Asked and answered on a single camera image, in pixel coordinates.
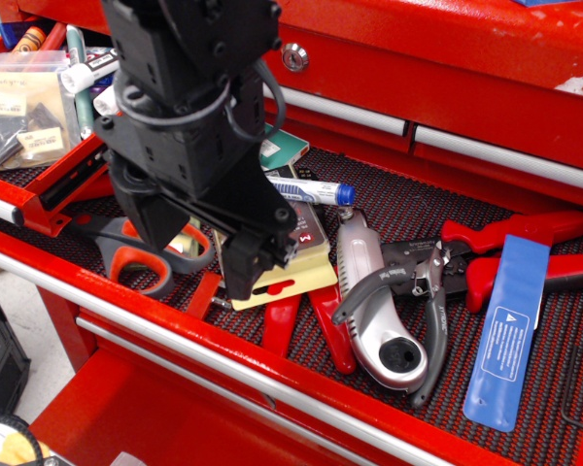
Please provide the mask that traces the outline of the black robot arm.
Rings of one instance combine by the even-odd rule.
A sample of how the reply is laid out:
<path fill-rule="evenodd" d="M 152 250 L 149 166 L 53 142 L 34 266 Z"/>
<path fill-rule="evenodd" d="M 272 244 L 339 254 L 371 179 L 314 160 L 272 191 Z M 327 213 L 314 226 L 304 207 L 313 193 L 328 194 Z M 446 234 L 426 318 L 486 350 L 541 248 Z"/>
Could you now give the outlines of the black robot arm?
<path fill-rule="evenodd" d="M 228 295 L 295 253 L 296 215 L 260 163 L 264 96 L 281 89 L 264 56 L 281 44 L 274 1 L 107 1 L 120 67 L 116 116 L 95 125 L 116 198 L 164 249 L 191 217 L 225 237 Z"/>

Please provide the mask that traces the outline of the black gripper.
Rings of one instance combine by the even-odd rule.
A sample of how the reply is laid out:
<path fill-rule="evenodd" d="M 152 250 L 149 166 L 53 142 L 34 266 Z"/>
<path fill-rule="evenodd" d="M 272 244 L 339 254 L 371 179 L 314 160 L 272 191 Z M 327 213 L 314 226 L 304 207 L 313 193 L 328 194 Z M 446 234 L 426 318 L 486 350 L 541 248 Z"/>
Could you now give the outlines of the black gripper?
<path fill-rule="evenodd" d="M 102 116 L 117 199 L 140 238 L 163 250 L 190 216 L 222 232 L 227 294 L 248 300 L 261 275 L 296 254 L 296 214 L 266 178 L 259 145 L 234 136 L 223 117 L 156 130 L 126 115 Z"/>

